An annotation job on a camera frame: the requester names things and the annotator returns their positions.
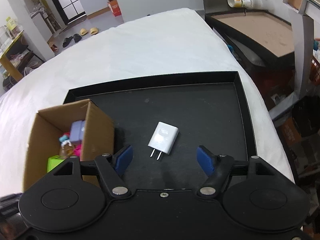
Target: white bed sheet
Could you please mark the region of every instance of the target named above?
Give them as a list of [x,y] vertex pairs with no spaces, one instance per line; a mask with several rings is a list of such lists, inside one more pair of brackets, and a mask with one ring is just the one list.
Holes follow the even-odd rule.
[[39,109],[69,89],[112,80],[200,71],[238,71],[258,155],[293,181],[263,99],[225,43],[193,10],[177,9],[110,28],[66,49],[0,98],[0,196],[22,191],[29,133]]

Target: metal prong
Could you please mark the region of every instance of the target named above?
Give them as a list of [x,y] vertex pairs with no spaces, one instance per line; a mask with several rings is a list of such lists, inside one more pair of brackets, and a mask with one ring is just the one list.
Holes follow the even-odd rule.
[[156,149],[153,149],[153,151],[152,151],[152,153],[151,153],[150,157],[152,157],[152,156],[153,156],[153,153],[155,152],[155,150],[156,150]]
[[161,153],[162,153],[162,152],[159,153],[157,160],[159,160]]

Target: green box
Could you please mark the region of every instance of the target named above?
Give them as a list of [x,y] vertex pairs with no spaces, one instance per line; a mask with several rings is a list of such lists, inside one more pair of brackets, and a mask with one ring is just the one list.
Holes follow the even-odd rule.
[[62,163],[66,157],[62,157],[59,155],[52,156],[48,159],[47,165],[47,173],[51,171],[53,168],[57,167],[60,163]]

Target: white power adapter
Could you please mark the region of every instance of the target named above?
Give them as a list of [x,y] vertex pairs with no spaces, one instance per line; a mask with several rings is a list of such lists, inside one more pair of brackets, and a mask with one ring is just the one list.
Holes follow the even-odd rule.
[[161,153],[170,154],[173,143],[179,133],[179,129],[164,122],[159,122],[148,146],[153,148],[150,157],[153,156],[155,150],[160,151],[157,160],[159,160]]

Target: beige slipper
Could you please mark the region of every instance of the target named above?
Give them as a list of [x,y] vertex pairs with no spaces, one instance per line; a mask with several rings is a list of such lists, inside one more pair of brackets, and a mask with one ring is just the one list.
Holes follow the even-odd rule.
[[84,36],[84,35],[86,35],[88,33],[88,31],[86,30],[86,29],[84,29],[84,28],[82,28],[81,30],[80,30],[80,35],[81,36]]
[[95,34],[97,34],[98,32],[99,32],[99,30],[98,30],[98,28],[96,28],[96,27],[93,27],[93,28],[90,29],[90,34],[91,34],[91,35],[95,35]]

